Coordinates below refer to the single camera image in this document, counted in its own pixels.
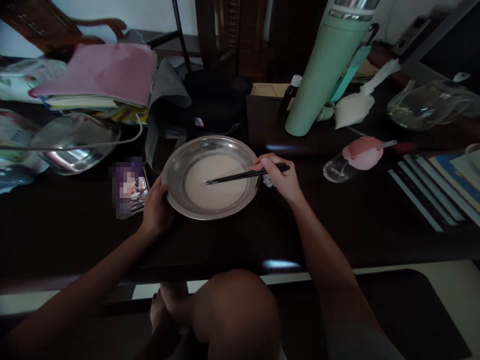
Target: knee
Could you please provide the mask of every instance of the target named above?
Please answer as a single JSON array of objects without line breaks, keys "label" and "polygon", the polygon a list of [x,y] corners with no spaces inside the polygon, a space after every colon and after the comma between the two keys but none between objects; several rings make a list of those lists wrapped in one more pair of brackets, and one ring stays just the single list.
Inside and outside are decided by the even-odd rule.
[{"label": "knee", "polygon": [[256,274],[233,269],[220,273],[207,283],[211,286],[210,301],[218,310],[223,309],[239,316],[260,316],[262,319],[278,318],[277,301],[264,281]]},{"label": "knee", "polygon": [[275,297],[264,281],[253,272],[245,269],[233,269],[220,273],[210,279],[214,285],[217,296],[227,298],[240,298],[260,302],[275,302]]}]

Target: hand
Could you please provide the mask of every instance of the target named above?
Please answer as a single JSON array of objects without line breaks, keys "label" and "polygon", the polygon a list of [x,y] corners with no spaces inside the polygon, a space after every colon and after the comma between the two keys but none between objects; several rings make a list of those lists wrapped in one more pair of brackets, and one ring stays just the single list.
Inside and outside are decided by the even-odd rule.
[{"label": "hand", "polygon": [[146,195],[143,222],[138,229],[139,232],[158,238],[169,228],[175,211],[165,199],[168,189],[168,184],[162,184],[162,175],[160,175]]},{"label": "hand", "polygon": [[[278,192],[290,203],[298,203],[304,199],[302,190],[300,190],[295,165],[293,162],[278,157],[273,152],[260,156],[253,162],[254,166],[250,170],[258,171],[265,168],[270,179],[275,184]],[[285,163],[290,166],[290,170],[280,172],[274,164]]]}]

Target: batter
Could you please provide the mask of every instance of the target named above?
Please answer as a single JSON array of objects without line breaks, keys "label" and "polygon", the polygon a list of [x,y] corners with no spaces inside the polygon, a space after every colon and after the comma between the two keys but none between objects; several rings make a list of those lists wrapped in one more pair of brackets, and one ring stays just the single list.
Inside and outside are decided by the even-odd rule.
[{"label": "batter", "polygon": [[195,163],[185,177],[185,192],[192,203],[202,209],[227,208],[242,197],[248,179],[206,185],[208,180],[244,173],[245,168],[228,155],[210,155]]}]

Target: book spine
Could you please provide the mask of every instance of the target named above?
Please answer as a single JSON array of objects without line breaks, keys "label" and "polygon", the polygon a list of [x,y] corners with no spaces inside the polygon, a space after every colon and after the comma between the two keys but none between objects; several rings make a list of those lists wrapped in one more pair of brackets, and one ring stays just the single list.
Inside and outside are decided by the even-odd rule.
[{"label": "book spine", "polygon": [[425,207],[428,213],[435,219],[435,221],[442,227],[448,228],[449,224],[442,217],[440,212],[433,206],[433,204],[428,200],[425,194],[418,188],[418,186],[412,181],[412,179],[403,171],[401,168],[395,168],[394,171],[397,173],[398,177],[403,181],[403,183],[410,189],[412,194],[418,199],[418,201]]},{"label": "book spine", "polygon": [[452,174],[439,163],[438,159],[433,157],[428,159],[430,163],[437,169],[437,171],[448,181],[448,183],[461,195],[463,198],[480,213],[480,203],[474,198],[476,190],[472,185],[461,176],[452,176]]},{"label": "book spine", "polygon": [[462,209],[465,214],[473,220],[473,222],[480,227],[480,214],[467,202],[460,194],[451,187],[447,181],[434,169],[430,163],[423,157],[416,159],[417,163],[435,180],[439,187]]},{"label": "book spine", "polygon": [[422,167],[418,164],[418,162],[414,161],[414,158],[409,154],[404,155],[403,158],[423,181],[423,183],[430,189],[443,207],[445,207],[445,209],[450,213],[451,217],[457,222],[464,222],[466,220],[465,217],[460,213],[460,211],[457,210],[455,205],[447,198],[447,196],[445,196],[442,190],[432,181],[429,175],[422,170]]},{"label": "book spine", "polygon": [[403,192],[408,196],[411,202],[415,207],[420,211],[423,217],[428,221],[431,227],[438,233],[443,233],[444,230],[439,225],[439,223],[434,219],[434,217],[427,211],[425,206],[417,199],[417,197],[412,193],[409,187],[402,181],[397,172],[393,169],[388,170],[388,173],[393,178],[393,180],[400,186]]},{"label": "book spine", "polygon": [[447,222],[450,226],[457,226],[458,223],[453,220],[447,211],[439,204],[435,196],[433,196],[422,181],[414,174],[413,170],[409,168],[406,162],[399,161],[398,166],[405,172],[405,174],[413,181],[419,191],[423,194],[423,196],[428,200],[430,204],[435,208],[435,210],[439,213],[439,215]]}]

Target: pink book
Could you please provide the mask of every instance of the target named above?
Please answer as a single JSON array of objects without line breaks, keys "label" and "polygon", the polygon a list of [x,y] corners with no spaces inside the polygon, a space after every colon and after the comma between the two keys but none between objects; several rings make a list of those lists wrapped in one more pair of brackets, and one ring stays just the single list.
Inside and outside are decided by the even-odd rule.
[{"label": "pink book", "polygon": [[130,43],[79,44],[60,77],[30,90],[30,96],[98,95],[148,107],[157,57]]}]

